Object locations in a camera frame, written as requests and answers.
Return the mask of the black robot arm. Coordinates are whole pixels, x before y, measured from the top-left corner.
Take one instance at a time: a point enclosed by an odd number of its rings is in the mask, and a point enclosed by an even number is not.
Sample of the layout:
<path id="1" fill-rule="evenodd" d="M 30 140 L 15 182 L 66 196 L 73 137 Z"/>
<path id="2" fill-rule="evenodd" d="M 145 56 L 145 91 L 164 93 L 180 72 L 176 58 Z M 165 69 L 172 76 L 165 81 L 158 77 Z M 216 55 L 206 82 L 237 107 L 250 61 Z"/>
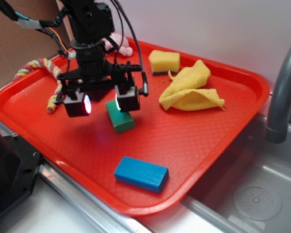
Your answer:
<path id="1" fill-rule="evenodd" d="M 119 46 L 111 39 L 113 17 L 105 3 L 93 0 L 64 0 L 69 17 L 78 68 L 58 75 L 62 87 L 55 104 L 63 104 L 69 117 L 88 116 L 90 98 L 100 100 L 114 89 L 120 112 L 140 109 L 140 95 L 148 96 L 148 83 L 143 64 L 110 63 L 106 55 Z"/>

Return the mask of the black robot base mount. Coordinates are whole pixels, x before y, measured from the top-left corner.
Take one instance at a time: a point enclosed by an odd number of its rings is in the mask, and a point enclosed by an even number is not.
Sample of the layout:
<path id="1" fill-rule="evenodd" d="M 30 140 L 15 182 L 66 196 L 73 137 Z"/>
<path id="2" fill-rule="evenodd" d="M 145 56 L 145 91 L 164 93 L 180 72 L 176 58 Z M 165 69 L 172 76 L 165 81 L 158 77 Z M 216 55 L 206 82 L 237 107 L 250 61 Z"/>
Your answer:
<path id="1" fill-rule="evenodd" d="M 0 217 L 32 194 L 41 159 L 23 137 L 0 134 Z"/>

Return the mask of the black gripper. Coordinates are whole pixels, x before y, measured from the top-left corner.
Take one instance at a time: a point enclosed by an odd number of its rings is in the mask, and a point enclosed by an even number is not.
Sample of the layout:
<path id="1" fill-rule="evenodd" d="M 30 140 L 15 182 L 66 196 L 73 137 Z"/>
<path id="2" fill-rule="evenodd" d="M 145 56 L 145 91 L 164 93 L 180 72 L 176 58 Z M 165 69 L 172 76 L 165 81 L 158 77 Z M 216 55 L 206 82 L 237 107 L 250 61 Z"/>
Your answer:
<path id="1" fill-rule="evenodd" d="M 132 65 L 130 62 L 121 65 L 110 63 L 103 43 L 72 43 L 71 47 L 76 52 L 79 67 L 57 77 L 62 84 L 61 92 L 67 95 L 64 106 L 69 117 L 86 117 L 91 114 L 91 101 L 84 92 L 113 88 L 120 112 L 140 110 L 138 89 L 132 77 L 132 72 L 142 70 L 140 65 Z"/>

